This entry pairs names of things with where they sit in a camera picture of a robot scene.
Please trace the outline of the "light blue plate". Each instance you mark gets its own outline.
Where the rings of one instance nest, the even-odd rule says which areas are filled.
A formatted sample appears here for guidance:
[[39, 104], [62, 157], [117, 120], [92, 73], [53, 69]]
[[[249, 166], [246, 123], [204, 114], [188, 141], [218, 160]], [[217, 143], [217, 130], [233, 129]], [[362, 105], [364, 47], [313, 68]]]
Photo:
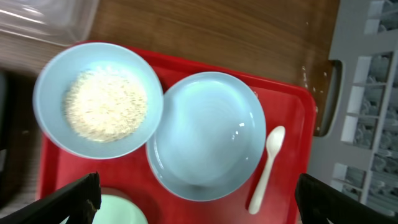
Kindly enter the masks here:
[[266, 118], [255, 93], [232, 75], [200, 72], [165, 92], [146, 153], [171, 194], [206, 202], [229, 195], [252, 176], [265, 141]]

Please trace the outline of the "light blue rice bowl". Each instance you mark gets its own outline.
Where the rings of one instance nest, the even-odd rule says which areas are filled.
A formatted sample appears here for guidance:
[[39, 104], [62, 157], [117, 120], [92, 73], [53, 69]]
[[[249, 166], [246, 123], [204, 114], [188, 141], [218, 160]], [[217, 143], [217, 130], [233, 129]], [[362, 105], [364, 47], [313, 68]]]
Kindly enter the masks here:
[[88, 159], [113, 159], [155, 133], [164, 91], [141, 56], [92, 42], [51, 59], [38, 76], [32, 102], [41, 130], [57, 146]]

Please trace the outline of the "white plastic spoon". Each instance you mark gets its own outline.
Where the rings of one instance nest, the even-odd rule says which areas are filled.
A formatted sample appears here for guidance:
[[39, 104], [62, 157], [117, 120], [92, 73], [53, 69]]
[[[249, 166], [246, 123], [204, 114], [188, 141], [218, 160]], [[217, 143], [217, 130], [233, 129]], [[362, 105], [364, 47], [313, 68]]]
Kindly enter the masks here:
[[266, 139], [266, 152], [267, 161], [262, 171], [259, 182], [257, 183], [256, 189], [252, 195], [251, 201], [249, 203], [248, 212], [251, 215], [258, 213], [264, 195], [266, 192], [267, 184], [271, 175], [272, 166], [275, 158], [282, 149], [282, 145], [285, 138], [285, 127], [277, 126], [268, 135]]

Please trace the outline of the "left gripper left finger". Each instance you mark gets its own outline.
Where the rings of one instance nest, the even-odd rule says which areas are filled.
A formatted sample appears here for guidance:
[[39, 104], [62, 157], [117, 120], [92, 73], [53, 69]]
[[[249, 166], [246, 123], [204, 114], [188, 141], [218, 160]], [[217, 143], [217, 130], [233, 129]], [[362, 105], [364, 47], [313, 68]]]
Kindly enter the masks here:
[[93, 223], [101, 208], [99, 173], [89, 173], [6, 217], [1, 224]]

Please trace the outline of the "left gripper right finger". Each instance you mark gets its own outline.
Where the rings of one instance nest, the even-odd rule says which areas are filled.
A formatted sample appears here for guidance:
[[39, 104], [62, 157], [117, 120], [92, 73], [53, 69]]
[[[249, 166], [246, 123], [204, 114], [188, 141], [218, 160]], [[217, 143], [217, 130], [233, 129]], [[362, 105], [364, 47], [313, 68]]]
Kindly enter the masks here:
[[303, 224], [397, 224], [308, 174], [300, 174], [295, 200]]

